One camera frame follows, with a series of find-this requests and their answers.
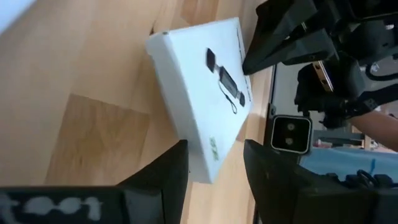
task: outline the white box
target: white box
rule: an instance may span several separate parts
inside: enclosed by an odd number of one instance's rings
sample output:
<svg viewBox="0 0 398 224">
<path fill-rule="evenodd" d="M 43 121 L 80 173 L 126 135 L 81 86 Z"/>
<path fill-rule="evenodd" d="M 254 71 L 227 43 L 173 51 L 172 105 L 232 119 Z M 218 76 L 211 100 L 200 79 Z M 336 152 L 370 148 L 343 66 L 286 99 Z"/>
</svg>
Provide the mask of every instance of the white box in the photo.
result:
<svg viewBox="0 0 398 224">
<path fill-rule="evenodd" d="M 188 140 L 190 178 L 212 183 L 252 106 L 239 19 L 154 34 L 146 49 L 178 137 Z"/>
</svg>

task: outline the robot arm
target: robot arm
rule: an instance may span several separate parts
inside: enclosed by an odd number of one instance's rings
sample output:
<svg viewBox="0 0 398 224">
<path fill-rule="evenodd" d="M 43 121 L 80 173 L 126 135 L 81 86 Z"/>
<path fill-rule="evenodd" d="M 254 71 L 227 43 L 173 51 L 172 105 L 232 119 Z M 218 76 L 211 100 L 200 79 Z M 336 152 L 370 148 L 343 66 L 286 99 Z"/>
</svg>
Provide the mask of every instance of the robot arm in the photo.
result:
<svg viewBox="0 0 398 224">
<path fill-rule="evenodd" d="M 298 75 L 295 104 L 304 114 L 325 112 L 323 124 L 344 121 L 398 100 L 398 85 L 367 90 L 398 74 L 377 77 L 373 63 L 398 56 L 398 3 L 387 0 L 270 0 L 259 17 L 243 64 L 246 75 L 283 62 L 312 64 Z"/>
</svg>

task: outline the wooden floor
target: wooden floor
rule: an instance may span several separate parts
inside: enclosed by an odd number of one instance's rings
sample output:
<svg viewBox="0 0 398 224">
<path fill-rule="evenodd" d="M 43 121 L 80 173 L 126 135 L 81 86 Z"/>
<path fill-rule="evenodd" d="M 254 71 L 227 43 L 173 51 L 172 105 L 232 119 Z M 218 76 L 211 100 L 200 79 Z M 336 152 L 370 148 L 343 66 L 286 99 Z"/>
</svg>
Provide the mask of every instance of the wooden floor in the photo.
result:
<svg viewBox="0 0 398 224">
<path fill-rule="evenodd" d="M 0 184 L 114 185 L 178 139 L 145 53 L 152 32 L 239 16 L 258 0 L 37 0 L 0 37 Z M 262 142 L 271 70 L 213 185 L 189 183 L 182 223 L 251 223 L 244 139 Z"/>
</svg>

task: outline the screw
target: screw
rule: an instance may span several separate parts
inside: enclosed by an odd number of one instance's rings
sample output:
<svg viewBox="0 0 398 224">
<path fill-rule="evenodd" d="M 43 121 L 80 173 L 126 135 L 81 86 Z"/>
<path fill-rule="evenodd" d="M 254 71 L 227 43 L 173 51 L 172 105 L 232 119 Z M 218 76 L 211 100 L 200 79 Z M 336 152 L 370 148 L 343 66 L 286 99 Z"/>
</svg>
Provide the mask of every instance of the screw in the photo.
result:
<svg viewBox="0 0 398 224">
<path fill-rule="evenodd" d="M 386 25 L 386 30 L 392 30 L 395 26 L 393 24 Z"/>
<path fill-rule="evenodd" d="M 365 72 L 366 71 L 366 67 L 365 66 L 360 67 L 360 69 L 361 69 L 361 72 Z M 378 63 L 374 63 L 372 65 L 372 67 L 371 67 L 371 71 L 372 72 L 377 72 L 377 71 L 379 71 L 379 69 L 380 69 L 380 66 L 379 66 Z"/>
<path fill-rule="evenodd" d="M 291 145 L 293 144 L 293 139 L 291 139 L 291 138 L 286 138 L 286 139 L 285 139 L 285 142 L 286 142 L 287 145 L 291 146 Z"/>
<path fill-rule="evenodd" d="M 301 23 L 301 26 L 303 27 L 304 31 L 307 31 L 307 25 L 305 22 Z"/>
<path fill-rule="evenodd" d="M 289 131 L 293 131 L 293 130 L 295 129 L 294 124 L 288 124 L 288 125 L 287 125 L 287 129 L 288 129 Z"/>
</svg>

